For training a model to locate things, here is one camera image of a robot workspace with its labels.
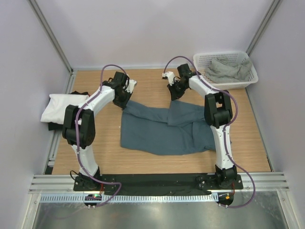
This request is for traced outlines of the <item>blue t shirt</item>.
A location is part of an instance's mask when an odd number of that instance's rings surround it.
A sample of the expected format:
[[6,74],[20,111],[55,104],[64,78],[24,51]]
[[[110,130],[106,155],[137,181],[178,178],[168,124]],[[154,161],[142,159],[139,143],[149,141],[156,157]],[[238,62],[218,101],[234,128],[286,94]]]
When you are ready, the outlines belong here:
[[158,156],[216,150],[204,107],[179,100],[172,101],[169,108],[129,101],[122,113],[120,144]]

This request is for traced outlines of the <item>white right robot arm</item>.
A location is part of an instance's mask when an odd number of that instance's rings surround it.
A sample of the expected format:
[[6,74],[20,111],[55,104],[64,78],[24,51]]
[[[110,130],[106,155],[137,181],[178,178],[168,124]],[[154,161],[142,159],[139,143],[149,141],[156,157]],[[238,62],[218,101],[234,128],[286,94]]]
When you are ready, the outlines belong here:
[[195,90],[204,98],[204,119],[212,130],[216,149],[214,181],[221,189],[230,188],[237,179],[230,142],[230,123],[235,119],[231,97],[227,91],[212,86],[197,71],[191,71],[189,65],[182,64],[177,70],[178,77],[173,72],[162,73],[162,78],[169,82],[171,99],[181,98],[187,89]]

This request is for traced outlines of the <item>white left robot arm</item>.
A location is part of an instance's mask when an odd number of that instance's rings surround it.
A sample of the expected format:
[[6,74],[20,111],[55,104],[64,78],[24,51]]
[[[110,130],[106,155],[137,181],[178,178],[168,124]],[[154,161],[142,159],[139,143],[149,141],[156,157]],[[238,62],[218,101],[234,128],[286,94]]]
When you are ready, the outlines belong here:
[[101,186],[100,169],[92,147],[96,135],[95,117],[110,102],[121,109],[126,108],[136,85],[137,82],[126,73],[116,72],[85,102],[66,107],[62,136],[73,148],[80,166],[74,179],[75,190],[95,191]]

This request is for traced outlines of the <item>grey t shirt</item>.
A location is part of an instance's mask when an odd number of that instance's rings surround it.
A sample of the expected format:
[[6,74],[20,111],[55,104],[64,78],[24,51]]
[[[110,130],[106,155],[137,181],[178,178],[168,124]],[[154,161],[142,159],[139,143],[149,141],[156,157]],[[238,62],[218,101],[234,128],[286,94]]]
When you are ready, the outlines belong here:
[[227,57],[212,59],[205,69],[205,76],[215,83],[241,83],[247,82],[253,66],[249,58],[243,63],[233,64]]

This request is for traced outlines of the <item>white plastic basket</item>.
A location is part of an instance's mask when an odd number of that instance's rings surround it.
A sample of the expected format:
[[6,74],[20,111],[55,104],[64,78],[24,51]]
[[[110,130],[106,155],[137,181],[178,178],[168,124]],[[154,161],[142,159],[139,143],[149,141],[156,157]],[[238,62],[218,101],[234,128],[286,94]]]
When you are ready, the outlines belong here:
[[249,79],[247,82],[241,83],[215,83],[208,79],[205,76],[205,69],[210,65],[212,59],[217,57],[227,57],[230,63],[233,64],[240,64],[243,63],[246,58],[249,58],[247,53],[241,51],[230,51],[230,52],[216,52],[216,53],[200,53],[195,54],[193,56],[193,63],[199,73],[203,76],[203,78],[209,82],[214,87],[220,90],[230,90],[230,89],[238,89],[238,88],[245,88],[252,83],[256,83],[258,81],[257,72],[252,66],[250,70]]

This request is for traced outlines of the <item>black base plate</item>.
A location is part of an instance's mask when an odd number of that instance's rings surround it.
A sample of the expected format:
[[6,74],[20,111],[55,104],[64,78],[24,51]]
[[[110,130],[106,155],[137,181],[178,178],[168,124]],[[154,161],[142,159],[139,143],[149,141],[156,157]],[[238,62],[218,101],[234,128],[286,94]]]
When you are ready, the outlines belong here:
[[103,182],[120,182],[119,196],[199,196],[211,190],[243,189],[241,176],[219,185],[215,174],[104,174]]

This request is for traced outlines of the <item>aluminium left corner post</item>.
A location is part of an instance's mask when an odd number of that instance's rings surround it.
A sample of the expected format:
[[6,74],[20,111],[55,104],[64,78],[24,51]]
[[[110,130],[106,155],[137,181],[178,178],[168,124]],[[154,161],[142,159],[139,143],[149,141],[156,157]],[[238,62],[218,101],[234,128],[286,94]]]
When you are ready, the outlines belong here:
[[64,54],[63,49],[61,48],[55,34],[53,33],[47,19],[45,18],[42,10],[40,9],[36,0],[28,0],[29,5],[31,6],[34,14],[38,18],[42,28],[46,32],[51,44],[53,45],[56,53],[58,54],[59,58],[61,59],[62,63],[64,64],[65,68],[68,70],[69,74],[73,73],[73,68],[71,67],[66,55]]

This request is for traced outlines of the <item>aluminium corner post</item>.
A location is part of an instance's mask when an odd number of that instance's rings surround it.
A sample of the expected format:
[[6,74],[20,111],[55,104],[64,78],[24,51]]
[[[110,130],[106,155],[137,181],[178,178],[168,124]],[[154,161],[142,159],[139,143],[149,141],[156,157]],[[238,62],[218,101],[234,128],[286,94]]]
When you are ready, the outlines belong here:
[[248,56],[251,56],[251,54],[253,53],[253,51],[256,48],[256,46],[258,45],[260,39],[262,38],[265,31],[267,30],[272,18],[275,16],[276,12],[278,11],[279,7],[281,6],[282,2],[283,2],[283,0],[273,0],[271,2],[271,5],[269,6],[267,12],[263,16],[263,19],[262,19],[258,29],[256,30],[253,38],[251,39],[251,41],[245,51]]
[[66,55],[64,54],[63,49],[61,48],[55,34],[53,33],[47,19],[45,18],[42,10],[40,9],[36,0],[28,0],[29,5],[31,6],[34,14],[38,18],[42,28],[46,32],[51,44],[53,45],[56,53],[58,54],[59,58],[61,59],[62,63],[64,64],[65,68],[68,70],[69,74],[73,73],[73,68],[71,67]]

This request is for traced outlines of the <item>aluminium front rail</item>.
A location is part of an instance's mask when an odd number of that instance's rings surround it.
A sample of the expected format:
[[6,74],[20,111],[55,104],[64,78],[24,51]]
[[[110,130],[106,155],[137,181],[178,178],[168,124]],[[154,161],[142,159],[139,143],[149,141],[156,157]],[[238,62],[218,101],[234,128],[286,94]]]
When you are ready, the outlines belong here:
[[[283,172],[251,172],[256,191],[289,191]],[[71,193],[74,181],[69,175],[35,175],[29,193]]]

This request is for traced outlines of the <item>aluminium right corner post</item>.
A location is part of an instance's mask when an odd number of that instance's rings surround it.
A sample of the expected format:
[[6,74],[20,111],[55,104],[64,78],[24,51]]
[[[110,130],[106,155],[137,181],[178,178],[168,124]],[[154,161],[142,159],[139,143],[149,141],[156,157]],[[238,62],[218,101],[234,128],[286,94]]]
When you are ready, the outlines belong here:
[[251,56],[251,54],[253,53],[253,51],[256,48],[256,46],[258,45],[260,39],[262,38],[265,31],[267,30],[272,18],[275,16],[276,12],[278,11],[279,7],[281,6],[282,2],[283,2],[283,0],[273,0],[271,2],[271,5],[269,6],[267,12],[263,16],[263,19],[262,19],[258,29],[256,30],[253,38],[251,39],[251,41],[245,51],[248,56]]

